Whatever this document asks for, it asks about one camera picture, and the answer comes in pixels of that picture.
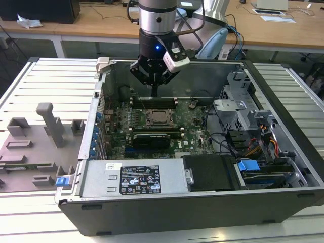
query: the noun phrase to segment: motherboard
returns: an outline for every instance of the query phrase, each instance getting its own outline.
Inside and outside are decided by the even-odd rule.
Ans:
[[[213,154],[204,127],[207,108],[190,104],[175,98],[109,102],[104,112],[108,159]]]

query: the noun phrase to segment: gray plastic part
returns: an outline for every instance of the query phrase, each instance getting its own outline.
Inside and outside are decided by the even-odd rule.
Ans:
[[[32,183],[35,186],[53,186],[54,180],[50,175],[34,176]]]
[[[45,131],[44,125],[30,125],[29,129],[24,129],[26,137],[13,137],[11,134],[8,135],[4,145],[0,149],[0,156],[16,156],[24,155],[27,157],[26,165],[28,164],[41,164],[55,162],[56,169],[53,167],[53,171],[42,172],[39,169],[15,169],[6,170],[0,169],[0,178],[6,182],[6,186],[0,189],[0,193],[3,192],[23,192],[23,191],[41,191],[41,190],[55,190],[53,186],[42,186],[36,187],[31,182],[34,175],[50,175],[54,180],[56,178],[56,172],[58,166],[62,166],[65,172],[68,172],[70,165],[76,168],[77,156],[80,150],[80,144],[82,136],[75,137],[71,130],[71,124],[64,124],[64,147],[57,148],[52,138],[49,138]],[[5,144],[8,141],[21,141],[31,140],[33,146],[31,148],[20,148],[20,149],[7,149]]]
[[[62,123],[57,124],[57,120],[54,118],[52,103],[40,103],[36,109],[36,113],[41,115],[45,121],[48,131],[50,132],[53,141],[57,148],[62,148],[64,146],[64,140],[61,131]]]
[[[75,169],[73,166],[70,166],[69,172],[67,173],[68,175],[73,175],[75,173]]]
[[[50,136],[50,135],[51,135],[51,134],[50,134],[50,131],[48,130],[48,128],[47,128],[46,126],[44,126],[44,130],[45,130],[47,136]]]
[[[32,142],[30,140],[8,141],[5,143],[7,149],[15,148],[31,148]]]
[[[74,119],[71,123],[71,129],[74,136],[82,136],[85,131],[85,121],[82,119]]]
[[[24,128],[30,128],[25,118],[12,118],[7,129],[13,137],[25,136]]]
[[[56,125],[57,125],[57,129],[59,131],[59,133],[63,134],[64,132],[64,126],[62,125],[62,121],[59,117],[55,117],[55,121],[56,121]],[[47,126],[44,126],[45,132],[48,136],[51,135],[49,129],[47,128]]]
[[[25,163],[26,160],[27,160],[27,158],[24,155],[2,156],[0,159],[0,163],[21,164],[21,163]]]
[[[64,176],[66,175],[65,171],[63,170],[63,167],[59,166],[56,172],[56,177]]]
[[[53,171],[57,171],[57,165],[52,162],[50,166],[37,166],[37,169],[40,172],[53,172]]]

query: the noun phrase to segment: wooden desk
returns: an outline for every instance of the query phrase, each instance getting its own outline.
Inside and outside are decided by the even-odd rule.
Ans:
[[[231,0],[226,11],[226,14],[235,16],[237,30],[244,36],[247,46],[324,49],[324,10],[320,9],[324,4],[313,3],[309,10],[315,16],[309,16],[300,11],[290,12],[298,7],[306,9],[309,3],[289,1],[291,9],[287,12],[291,16],[286,15],[283,18],[293,17],[296,23],[282,23],[266,22],[260,15],[250,14],[248,11],[254,13],[250,2],[251,0],[247,0],[246,4],[239,4],[238,1]],[[227,19],[234,26],[233,18],[228,16]],[[234,34],[230,34],[227,40],[229,43],[235,42]]]
[[[289,1],[290,8],[307,8],[308,4]],[[312,4],[310,10],[315,13],[315,16],[299,11],[291,12],[296,23],[266,22],[260,15],[250,14],[244,8],[238,8],[239,6],[245,7],[252,13],[253,7],[250,0],[243,5],[240,5],[238,0],[230,0],[226,14],[235,16],[237,29],[245,38],[246,49],[324,53],[324,10],[320,10],[324,4]],[[138,14],[131,13],[131,15],[136,18]],[[16,22],[0,21],[0,24],[14,38],[51,40],[57,56],[64,58],[66,55],[62,41],[137,44],[139,27],[126,18],[126,8],[122,5],[91,7],[81,3],[80,15],[72,25],[43,23],[44,27],[27,30]],[[232,17],[228,16],[227,20],[230,25],[234,25]],[[0,30],[0,37],[5,36]],[[224,49],[232,48],[233,43],[235,43],[235,36],[229,34]]]

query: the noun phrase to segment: warning label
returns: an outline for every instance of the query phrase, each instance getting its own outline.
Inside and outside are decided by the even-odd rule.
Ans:
[[[161,193],[158,166],[122,166],[120,169],[121,195]]]

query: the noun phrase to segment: aluminum profile table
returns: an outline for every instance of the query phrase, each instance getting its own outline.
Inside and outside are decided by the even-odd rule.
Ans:
[[[254,64],[319,154],[324,157],[324,103],[290,68]],[[264,109],[261,95],[256,93]]]
[[[87,118],[93,87],[97,80],[95,59],[40,58],[29,62],[0,99],[0,138],[4,141],[11,117],[27,117],[42,124],[35,108],[52,102],[54,115],[63,123]],[[322,102],[296,74],[280,65],[256,64],[261,74],[297,123],[321,152],[324,130]],[[315,110],[316,118],[305,118]],[[247,225],[145,234],[84,237],[54,203],[54,191],[0,194],[0,242],[323,242],[324,206],[309,207],[278,224]]]

